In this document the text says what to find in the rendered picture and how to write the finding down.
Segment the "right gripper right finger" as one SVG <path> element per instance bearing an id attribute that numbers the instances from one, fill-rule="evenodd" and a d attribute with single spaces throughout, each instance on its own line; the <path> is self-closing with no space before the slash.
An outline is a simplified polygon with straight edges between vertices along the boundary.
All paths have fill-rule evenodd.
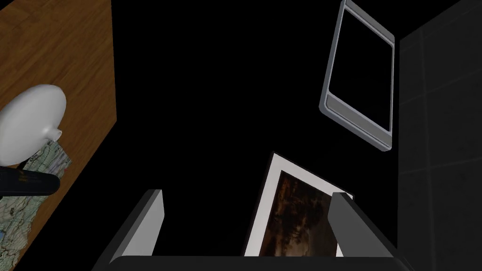
<path id="1" fill-rule="evenodd" d="M 345 257 L 397 257 L 380 229 L 345 192 L 331 197 L 328 221 Z"/>

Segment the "grey-framed window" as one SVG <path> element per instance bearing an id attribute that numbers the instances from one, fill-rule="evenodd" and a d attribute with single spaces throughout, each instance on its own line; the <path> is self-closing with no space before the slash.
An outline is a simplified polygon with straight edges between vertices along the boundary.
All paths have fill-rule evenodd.
<path id="1" fill-rule="evenodd" d="M 341 0 L 319 110 L 381 151 L 393 145 L 395 37 Z"/>

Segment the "pale green map sheet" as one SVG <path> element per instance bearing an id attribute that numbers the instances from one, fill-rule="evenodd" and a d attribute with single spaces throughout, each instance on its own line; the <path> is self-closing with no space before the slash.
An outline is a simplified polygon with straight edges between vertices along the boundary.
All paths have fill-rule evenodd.
<path id="1" fill-rule="evenodd" d="M 62 178 L 71 158 L 58 142 L 48 141 L 21 169 L 54 174 Z M 10 271 L 28 244 L 28 234 L 37 211 L 47 196 L 17 196 L 0 199 L 0 271 Z"/>

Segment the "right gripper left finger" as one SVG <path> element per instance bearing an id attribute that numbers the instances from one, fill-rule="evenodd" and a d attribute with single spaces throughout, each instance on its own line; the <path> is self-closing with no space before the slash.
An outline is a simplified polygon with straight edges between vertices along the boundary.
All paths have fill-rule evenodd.
<path id="1" fill-rule="evenodd" d="M 164 216 L 162 190 L 148 190 L 123 222 L 98 262 L 111 263 L 121 256 L 152 255 Z"/>

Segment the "wooden table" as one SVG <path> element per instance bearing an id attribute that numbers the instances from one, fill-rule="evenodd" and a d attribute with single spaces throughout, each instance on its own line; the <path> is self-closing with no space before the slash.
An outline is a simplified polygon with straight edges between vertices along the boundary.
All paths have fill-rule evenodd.
<path id="1" fill-rule="evenodd" d="M 114 126 L 111 0 L 13 0 L 0 9 L 0 110 L 38 84 L 59 86 L 67 106 L 59 143 L 72 159 L 40 206 L 33 243 Z"/>

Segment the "white round vase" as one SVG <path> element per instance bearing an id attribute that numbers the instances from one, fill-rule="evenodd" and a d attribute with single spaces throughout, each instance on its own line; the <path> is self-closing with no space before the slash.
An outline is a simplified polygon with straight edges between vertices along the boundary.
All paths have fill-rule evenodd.
<path id="1" fill-rule="evenodd" d="M 48 84 L 29 88 L 5 105 L 0 111 L 0 166 L 19 164 L 47 141 L 57 141 L 65 109 L 62 89 Z"/>

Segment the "white-framed dark painting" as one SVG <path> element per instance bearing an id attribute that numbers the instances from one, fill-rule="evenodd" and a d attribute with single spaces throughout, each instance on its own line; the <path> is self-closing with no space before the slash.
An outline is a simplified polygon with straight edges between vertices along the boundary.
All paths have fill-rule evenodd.
<path id="1" fill-rule="evenodd" d="M 328 221 L 332 195 L 341 191 L 273 152 L 241 254 L 341 257 Z"/>

